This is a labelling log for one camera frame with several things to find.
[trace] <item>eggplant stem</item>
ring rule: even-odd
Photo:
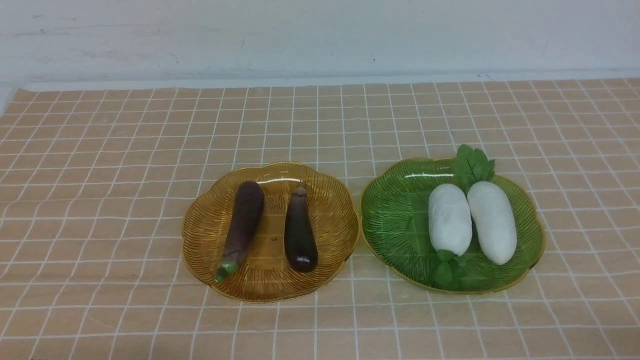
[[[216,272],[216,281],[222,282],[229,275],[238,270],[238,265],[233,261],[224,261],[218,265],[218,271]]]

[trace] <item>plate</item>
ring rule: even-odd
[[[264,212],[250,253],[239,270],[215,281],[227,240],[237,187],[256,181],[264,192]],[[298,183],[307,184],[307,208],[318,249],[313,272],[295,272],[284,255],[285,214]],[[274,302],[311,293],[331,281],[350,257],[360,236],[349,190],[338,179],[291,162],[247,167],[220,178],[187,210],[182,257],[200,281],[243,302]]]
[[[474,227],[464,269],[455,288],[435,282],[438,256],[428,229],[429,194],[443,183],[457,183],[453,158],[400,161],[369,183],[362,194],[362,231],[367,246],[401,277],[446,293],[491,293],[521,281],[542,257],[545,233],[533,201],[516,183],[495,175],[492,182],[507,194],[513,208],[518,243],[504,265],[492,263],[480,250]]]

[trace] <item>green leaf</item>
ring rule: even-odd
[[[451,259],[455,258],[456,255],[453,251],[450,250],[438,250],[438,259],[440,259],[443,263],[448,263]]]
[[[463,144],[458,147],[452,168],[463,190],[468,191],[474,183],[492,179],[495,160],[489,160],[482,149]]]
[[[453,273],[451,272],[451,266],[448,263],[441,263],[436,268],[434,274],[435,282],[441,287],[445,288],[449,285],[453,279]]]
[[[456,262],[458,263],[458,267],[463,268],[467,264],[467,258],[465,256],[458,256]]]

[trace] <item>green glass plate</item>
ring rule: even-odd
[[[542,257],[545,233],[527,193],[501,176],[492,182],[505,191],[516,222],[518,243],[511,260],[492,263],[480,250],[475,232],[462,256],[463,266],[452,266],[450,287],[437,285],[435,269],[442,262],[431,246],[428,228],[429,194],[443,183],[457,184],[454,159],[408,159],[377,177],[362,194],[362,231],[367,246],[384,264],[415,284],[448,293],[491,293],[522,280]]]

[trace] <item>white wall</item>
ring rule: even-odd
[[[0,1],[0,83],[637,68],[639,0]]]

